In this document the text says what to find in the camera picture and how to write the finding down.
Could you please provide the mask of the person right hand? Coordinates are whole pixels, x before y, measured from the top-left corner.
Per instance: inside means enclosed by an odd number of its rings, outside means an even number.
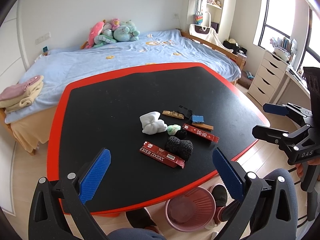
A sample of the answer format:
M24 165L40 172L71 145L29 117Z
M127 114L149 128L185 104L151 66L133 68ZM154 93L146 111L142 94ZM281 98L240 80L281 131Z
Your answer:
M309 165L317 166L320 164L320 158L307 161ZM303 176L303 164L296 164L297 175L299 178Z

